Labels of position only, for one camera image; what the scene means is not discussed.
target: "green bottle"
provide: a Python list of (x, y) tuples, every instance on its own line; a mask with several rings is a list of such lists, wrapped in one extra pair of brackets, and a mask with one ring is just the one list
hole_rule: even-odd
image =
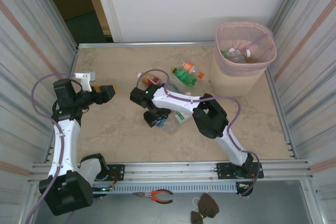
[(174, 75), (184, 84), (188, 86), (195, 86), (197, 78), (191, 73), (188, 73), (184, 69), (177, 69), (177, 68), (173, 68), (172, 71)]

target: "floor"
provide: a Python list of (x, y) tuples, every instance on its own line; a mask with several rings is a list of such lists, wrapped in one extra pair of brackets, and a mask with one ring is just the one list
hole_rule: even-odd
[[(77, 210), (67, 223), (191, 223), (191, 211), (197, 211), (192, 199), (201, 195), (168, 195), (173, 200), (168, 205), (157, 204), (132, 194), (107, 195), (102, 201), (95, 200), (91, 207)], [(239, 198), (233, 193), (209, 195), (217, 202), (219, 213), (213, 219), (206, 218), (206, 224), (312, 224), (300, 181), (260, 181), (249, 198)], [(63, 224), (68, 216), (69, 214), (53, 216), (43, 201), (33, 223)]]
[[(107, 162), (228, 160), (215, 140), (198, 132), (192, 119), (169, 135), (158, 127), (149, 128), (143, 119), (144, 109), (129, 100), (138, 72), (152, 68), (169, 71), (182, 58), (204, 72), (192, 95), (213, 94), (209, 81), (212, 55), (213, 47), (81, 49), (75, 72), (96, 71), (96, 82), (92, 84), (113, 84), (116, 95), (107, 104), (92, 105), (83, 115), (78, 161), (94, 153), (101, 153)], [(242, 112), (232, 129), (242, 146), (256, 152), (260, 159), (289, 158), (265, 75), (246, 96), (238, 99)], [(237, 105), (230, 100), (219, 103), (232, 120)]]
[(87, 13), (65, 21), (76, 44), (106, 43), (96, 12)]

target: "marble-pattern surface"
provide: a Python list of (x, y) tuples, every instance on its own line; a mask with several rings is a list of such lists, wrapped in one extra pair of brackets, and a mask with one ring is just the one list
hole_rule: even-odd
[[(107, 162), (228, 160), (215, 140), (198, 132), (192, 119), (169, 135), (158, 127), (149, 128), (144, 109), (129, 99), (138, 72), (152, 68), (170, 71), (179, 59), (190, 60), (204, 72), (192, 95), (214, 94), (209, 81), (212, 56), (212, 47), (81, 49), (75, 72), (96, 71), (92, 84), (113, 84), (116, 95), (106, 104), (92, 105), (83, 115), (78, 160), (93, 153), (101, 153)], [(161, 73), (155, 75), (164, 78)], [(242, 112), (232, 129), (243, 147), (261, 159), (289, 158), (265, 75), (238, 99)], [(235, 102), (221, 99), (219, 103), (232, 120), (237, 113)]]

